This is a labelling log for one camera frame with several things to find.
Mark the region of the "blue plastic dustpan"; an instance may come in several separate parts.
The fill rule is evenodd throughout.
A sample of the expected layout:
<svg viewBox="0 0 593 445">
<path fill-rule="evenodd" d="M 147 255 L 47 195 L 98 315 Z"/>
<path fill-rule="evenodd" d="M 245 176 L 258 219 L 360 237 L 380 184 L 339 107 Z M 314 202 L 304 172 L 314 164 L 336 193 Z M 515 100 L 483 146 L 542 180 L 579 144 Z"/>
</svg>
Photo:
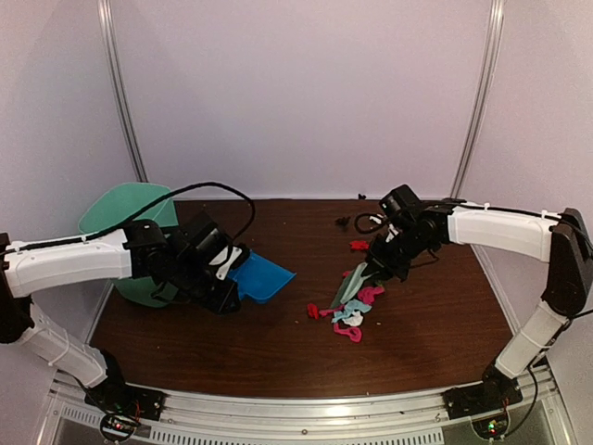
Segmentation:
<svg viewBox="0 0 593 445">
<path fill-rule="evenodd" d="M 227 274 L 237 284 L 239 299 L 251 299 L 257 304 L 266 304 L 273 299 L 295 276 L 254 251 L 244 263 Z"/>
</svg>

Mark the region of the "mint green hand brush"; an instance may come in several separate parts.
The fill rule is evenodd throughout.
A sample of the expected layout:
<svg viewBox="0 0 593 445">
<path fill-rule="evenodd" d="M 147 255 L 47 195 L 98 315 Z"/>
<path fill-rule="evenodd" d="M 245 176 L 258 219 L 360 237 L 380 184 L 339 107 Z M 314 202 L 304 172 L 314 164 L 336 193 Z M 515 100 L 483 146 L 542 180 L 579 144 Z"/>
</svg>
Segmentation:
<svg viewBox="0 0 593 445">
<path fill-rule="evenodd" d="M 338 288 L 330 309 L 337 309 L 352 300 L 362 288 L 362 285 L 378 272 L 366 261 L 358 264 L 342 281 Z"/>
</svg>

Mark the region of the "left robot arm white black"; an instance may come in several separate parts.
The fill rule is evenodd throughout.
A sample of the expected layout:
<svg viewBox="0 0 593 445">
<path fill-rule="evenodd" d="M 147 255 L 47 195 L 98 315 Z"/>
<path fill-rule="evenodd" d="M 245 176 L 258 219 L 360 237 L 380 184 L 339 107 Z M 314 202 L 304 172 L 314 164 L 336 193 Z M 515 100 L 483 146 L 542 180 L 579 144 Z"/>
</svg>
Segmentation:
<svg viewBox="0 0 593 445">
<path fill-rule="evenodd" d="M 20 344 L 50 366 L 74 376 L 114 412 L 127 410 L 132 389 L 107 355 L 72 337 L 31 301 L 33 293 L 94 280 L 149 278 L 211 312 L 240 307 L 230 271 L 249 251 L 206 214 L 185 227 L 163 229 L 143 219 L 113 228 L 36 243 L 1 243 L 1 341 Z"/>
</svg>

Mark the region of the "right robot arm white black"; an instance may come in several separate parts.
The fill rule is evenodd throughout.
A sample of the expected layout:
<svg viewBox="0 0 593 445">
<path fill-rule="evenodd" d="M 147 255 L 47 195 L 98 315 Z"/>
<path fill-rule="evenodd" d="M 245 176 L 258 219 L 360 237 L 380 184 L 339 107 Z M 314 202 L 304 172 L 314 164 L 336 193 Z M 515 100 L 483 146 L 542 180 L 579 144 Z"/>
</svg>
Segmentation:
<svg viewBox="0 0 593 445">
<path fill-rule="evenodd" d="M 494 409 L 511 393 L 517 377 L 581 317 L 592 287 L 592 243 L 578 210 L 533 212 L 477 204 L 463 199 L 423 200 L 404 184 L 379 202 L 382 226 L 372 228 L 363 276 L 407 279 L 411 263 L 446 244 L 506 250 L 548 266 L 540 303 L 523 327 L 493 361 L 489 378 L 475 389 L 475 401 Z"/>
</svg>

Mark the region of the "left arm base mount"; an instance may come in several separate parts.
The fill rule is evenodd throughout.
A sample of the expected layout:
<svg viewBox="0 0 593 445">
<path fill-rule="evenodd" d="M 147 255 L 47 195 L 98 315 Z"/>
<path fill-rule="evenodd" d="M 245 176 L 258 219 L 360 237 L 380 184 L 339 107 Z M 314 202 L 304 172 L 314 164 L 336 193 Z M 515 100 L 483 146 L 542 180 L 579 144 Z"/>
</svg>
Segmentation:
<svg viewBox="0 0 593 445">
<path fill-rule="evenodd" d="M 158 421 L 165 393 L 128 384 L 117 359 L 106 350 L 100 352 L 106 361 L 107 378 L 95 387 L 84 387 L 85 401 L 104 413 L 121 414 L 136 421 Z"/>
</svg>

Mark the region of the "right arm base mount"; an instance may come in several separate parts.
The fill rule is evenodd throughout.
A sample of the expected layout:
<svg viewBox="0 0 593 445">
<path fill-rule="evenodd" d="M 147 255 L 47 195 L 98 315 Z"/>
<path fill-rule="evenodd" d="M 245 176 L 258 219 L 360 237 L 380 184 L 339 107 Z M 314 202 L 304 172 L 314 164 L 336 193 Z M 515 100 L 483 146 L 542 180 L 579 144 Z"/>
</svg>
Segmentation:
<svg viewBox="0 0 593 445">
<path fill-rule="evenodd" d="M 505 376 L 494 362 L 487 366 L 479 383 L 450 388 L 442 398 L 450 419 L 503 410 L 524 399 L 517 378 Z"/>
</svg>

